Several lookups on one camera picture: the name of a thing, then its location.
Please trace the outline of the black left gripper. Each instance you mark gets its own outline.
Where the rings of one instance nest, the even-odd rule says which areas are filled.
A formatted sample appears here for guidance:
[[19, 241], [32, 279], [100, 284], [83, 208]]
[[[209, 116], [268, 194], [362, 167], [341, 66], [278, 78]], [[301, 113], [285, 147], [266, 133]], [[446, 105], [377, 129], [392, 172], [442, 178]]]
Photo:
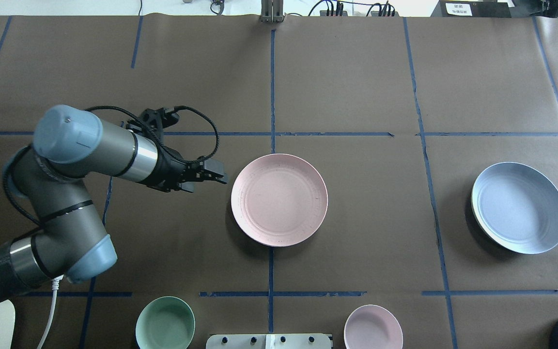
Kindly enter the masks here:
[[214, 181], [226, 185], [229, 177], [225, 176], [221, 161], [203, 161], [197, 159], [186, 163], [179, 159], [178, 152], [169, 154], [164, 148], [158, 150], [156, 165], [149, 175], [149, 188], [161, 192], [184, 191], [195, 192], [195, 182]]

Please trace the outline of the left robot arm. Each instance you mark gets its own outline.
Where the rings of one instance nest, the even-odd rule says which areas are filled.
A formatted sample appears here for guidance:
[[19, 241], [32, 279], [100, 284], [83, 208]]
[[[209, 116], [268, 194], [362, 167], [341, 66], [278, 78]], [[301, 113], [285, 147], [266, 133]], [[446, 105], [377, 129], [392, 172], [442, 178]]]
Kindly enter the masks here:
[[[164, 144], [164, 130], [189, 111], [213, 129], [210, 154], [187, 160]], [[32, 142], [2, 172], [11, 205], [36, 228], [0, 247], [0, 302], [63, 276], [90, 280], [113, 267], [117, 252], [84, 185], [89, 173], [139, 183], [161, 192], [194, 192], [196, 182], [228, 182], [215, 123], [189, 106], [146, 109], [140, 115], [115, 106], [45, 112]]]

